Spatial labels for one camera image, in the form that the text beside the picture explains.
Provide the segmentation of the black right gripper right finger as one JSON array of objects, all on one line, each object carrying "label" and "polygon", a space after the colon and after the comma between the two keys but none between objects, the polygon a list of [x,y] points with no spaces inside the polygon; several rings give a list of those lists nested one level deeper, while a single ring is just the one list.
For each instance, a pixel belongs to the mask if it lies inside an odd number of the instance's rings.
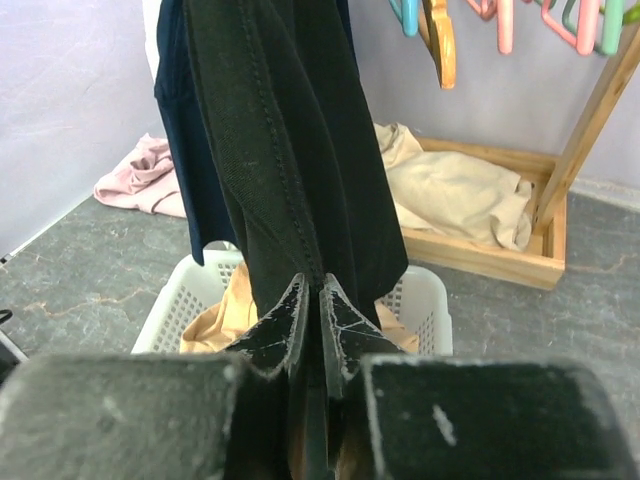
[{"label": "black right gripper right finger", "polygon": [[328,389],[342,402],[339,479],[635,479],[598,377],[566,359],[417,356],[334,276],[319,300]]}]

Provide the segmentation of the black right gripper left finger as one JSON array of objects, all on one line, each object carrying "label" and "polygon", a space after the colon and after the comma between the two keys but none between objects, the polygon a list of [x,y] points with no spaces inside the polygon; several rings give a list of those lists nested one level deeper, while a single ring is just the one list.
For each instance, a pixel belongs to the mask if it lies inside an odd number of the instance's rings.
[{"label": "black right gripper left finger", "polygon": [[5,479],[300,479],[309,286],[216,354],[47,355],[1,389]]}]

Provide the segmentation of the turquoise plastic hanger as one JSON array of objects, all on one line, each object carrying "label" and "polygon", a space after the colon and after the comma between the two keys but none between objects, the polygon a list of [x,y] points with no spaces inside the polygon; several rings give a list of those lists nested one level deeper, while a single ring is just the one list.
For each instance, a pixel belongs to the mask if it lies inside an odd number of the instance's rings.
[{"label": "turquoise plastic hanger", "polygon": [[403,34],[413,37],[418,33],[419,1],[418,0],[389,0],[394,15],[400,22]]}]

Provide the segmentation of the black t shirt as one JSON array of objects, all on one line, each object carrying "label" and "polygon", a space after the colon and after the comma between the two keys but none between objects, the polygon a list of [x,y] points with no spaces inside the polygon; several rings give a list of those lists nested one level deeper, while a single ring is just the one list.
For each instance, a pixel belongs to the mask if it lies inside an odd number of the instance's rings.
[{"label": "black t shirt", "polygon": [[196,92],[242,263],[182,350],[222,349],[296,275],[327,275],[368,331],[407,269],[356,63],[332,1],[189,1]]}]

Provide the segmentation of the wooden hanger with bar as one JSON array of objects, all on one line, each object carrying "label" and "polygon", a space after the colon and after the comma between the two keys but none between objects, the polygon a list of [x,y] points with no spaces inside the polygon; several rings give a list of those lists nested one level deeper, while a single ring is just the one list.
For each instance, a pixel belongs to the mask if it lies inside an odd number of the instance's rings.
[{"label": "wooden hanger with bar", "polygon": [[418,32],[428,49],[441,89],[456,83],[456,45],[454,28],[446,0],[422,0],[418,13]]}]

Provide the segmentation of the beige tan t shirt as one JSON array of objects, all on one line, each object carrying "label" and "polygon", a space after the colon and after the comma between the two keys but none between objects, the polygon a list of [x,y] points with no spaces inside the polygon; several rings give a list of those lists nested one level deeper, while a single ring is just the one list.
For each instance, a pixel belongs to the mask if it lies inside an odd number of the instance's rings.
[{"label": "beige tan t shirt", "polygon": [[[419,336],[411,333],[381,301],[375,303],[384,336],[410,353],[419,350]],[[229,346],[258,322],[249,273],[244,262],[233,271],[219,303],[199,314],[183,331],[180,353],[214,353]]]}]

